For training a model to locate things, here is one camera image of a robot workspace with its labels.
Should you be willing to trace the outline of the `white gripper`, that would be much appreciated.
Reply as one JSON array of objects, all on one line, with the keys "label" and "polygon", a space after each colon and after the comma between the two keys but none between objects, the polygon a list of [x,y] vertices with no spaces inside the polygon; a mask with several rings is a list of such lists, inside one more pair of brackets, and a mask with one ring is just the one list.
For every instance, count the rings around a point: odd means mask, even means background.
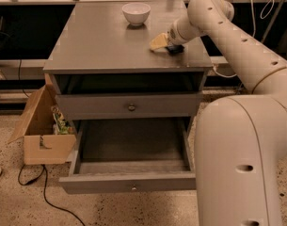
[{"label": "white gripper", "polygon": [[150,49],[155,51],[165,48],[168,46],[168,42],[174,45],[182,45],[192,40],[193,37],[191,23],[186,17],[181,17],[171,24],[167,34],[161,33],[150,42]]}]

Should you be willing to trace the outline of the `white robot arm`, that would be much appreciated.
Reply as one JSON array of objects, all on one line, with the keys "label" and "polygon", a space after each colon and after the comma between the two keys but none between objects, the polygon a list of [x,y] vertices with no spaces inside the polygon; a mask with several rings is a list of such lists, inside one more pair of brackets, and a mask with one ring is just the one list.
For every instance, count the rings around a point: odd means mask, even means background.
[{"label": "white robot arm", "polygon": [[195,168],[199,226],[282,226],[278,161],[287,155],[287,60],[232,23],[232,5],[191,0],[152,50],[208,36],[248,93],[199,116]]}]

